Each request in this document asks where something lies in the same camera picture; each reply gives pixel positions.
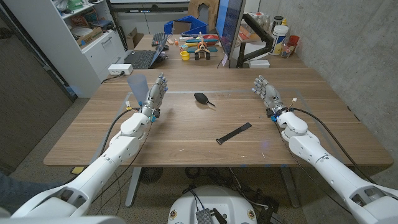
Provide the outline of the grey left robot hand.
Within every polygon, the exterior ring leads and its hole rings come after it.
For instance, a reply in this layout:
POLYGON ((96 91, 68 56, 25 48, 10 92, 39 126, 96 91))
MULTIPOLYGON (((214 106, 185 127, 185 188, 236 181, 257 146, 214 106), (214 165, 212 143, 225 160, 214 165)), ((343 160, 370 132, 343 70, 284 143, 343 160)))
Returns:
POLYGON ((160 106, 167 90, 167 79, 164 77, 164 73, 161 72, 147 93, 146 99, 141 106, 141 113, 149 118, 159 118, 160 106))

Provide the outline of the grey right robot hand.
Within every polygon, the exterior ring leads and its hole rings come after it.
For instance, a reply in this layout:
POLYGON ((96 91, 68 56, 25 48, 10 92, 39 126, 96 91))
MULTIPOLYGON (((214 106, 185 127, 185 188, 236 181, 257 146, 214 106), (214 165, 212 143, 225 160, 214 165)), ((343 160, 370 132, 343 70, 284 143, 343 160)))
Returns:
POLYGON ((263 76, 259 75, 255 79, 252 91, 263 100, 268 118, 278 118, 282 113, 287 111, 287 107, 283 104, 279 92, 263 76))

